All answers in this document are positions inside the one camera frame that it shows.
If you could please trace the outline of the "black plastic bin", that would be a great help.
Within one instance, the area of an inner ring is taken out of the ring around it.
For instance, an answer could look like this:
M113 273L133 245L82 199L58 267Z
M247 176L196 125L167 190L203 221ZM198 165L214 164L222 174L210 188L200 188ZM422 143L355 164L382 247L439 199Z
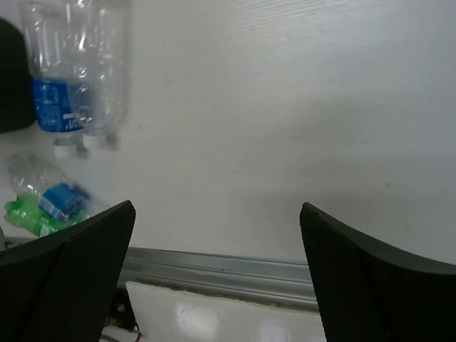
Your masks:
M1 19L1 133L22 130L36 121L28 66L23 34Z

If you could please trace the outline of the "green plastic bottle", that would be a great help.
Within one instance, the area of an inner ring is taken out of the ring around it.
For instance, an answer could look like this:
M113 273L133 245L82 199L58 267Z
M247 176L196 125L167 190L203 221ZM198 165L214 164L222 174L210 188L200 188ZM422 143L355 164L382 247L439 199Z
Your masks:
M37 204L34 195L20 194L13 201L8 201L4 208L4 219L14 225L28 230L37 237L44 237L83 221L82 216L58 222L43 211Z

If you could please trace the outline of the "clear unlabelled plastic bottle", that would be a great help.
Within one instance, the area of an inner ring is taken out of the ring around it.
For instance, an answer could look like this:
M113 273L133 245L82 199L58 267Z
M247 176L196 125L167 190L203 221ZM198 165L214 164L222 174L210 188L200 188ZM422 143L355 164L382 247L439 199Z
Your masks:
M83 126L83 146L104 148L126 112L127 1L73 1L71 15L73 77L68 87Z

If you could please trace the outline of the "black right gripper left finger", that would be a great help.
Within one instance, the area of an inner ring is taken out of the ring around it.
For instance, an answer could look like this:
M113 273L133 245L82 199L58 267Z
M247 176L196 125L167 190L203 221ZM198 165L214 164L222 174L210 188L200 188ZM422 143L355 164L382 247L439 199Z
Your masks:
M1 252L2 341L98 341L130 243L126 200Z

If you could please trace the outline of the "clear bottle small blue label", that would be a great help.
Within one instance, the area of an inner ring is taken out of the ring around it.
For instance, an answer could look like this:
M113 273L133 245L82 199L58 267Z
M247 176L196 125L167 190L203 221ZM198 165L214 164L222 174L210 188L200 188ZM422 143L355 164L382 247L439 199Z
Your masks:
M33 153L12 155L5 161L13 191L61 224L87 219L108 208L93 193L68 178L57 166Z

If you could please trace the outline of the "aluminium frame rail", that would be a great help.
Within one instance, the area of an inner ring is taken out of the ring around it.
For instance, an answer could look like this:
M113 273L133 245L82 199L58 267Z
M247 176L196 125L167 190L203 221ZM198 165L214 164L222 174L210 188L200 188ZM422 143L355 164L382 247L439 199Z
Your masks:
M118 272L129 282L205 296L317 312L309 267L299 261L131 247Z

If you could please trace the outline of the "clear bottle large blue label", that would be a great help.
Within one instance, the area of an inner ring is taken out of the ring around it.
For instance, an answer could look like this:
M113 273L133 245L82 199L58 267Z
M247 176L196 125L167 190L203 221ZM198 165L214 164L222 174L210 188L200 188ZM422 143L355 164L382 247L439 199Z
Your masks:
M71 58L66 48L63 7L50 1L23 1L19 14L38 126L53 136L57 158L73 157L77 153L82 126L68 97Z

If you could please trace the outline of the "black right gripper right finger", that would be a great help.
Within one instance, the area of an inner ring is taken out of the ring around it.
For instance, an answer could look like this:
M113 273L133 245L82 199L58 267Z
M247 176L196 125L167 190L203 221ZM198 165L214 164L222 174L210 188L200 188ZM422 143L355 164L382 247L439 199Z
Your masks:
M455 340L455 265L386 244L309 203L300 227L327 341Z

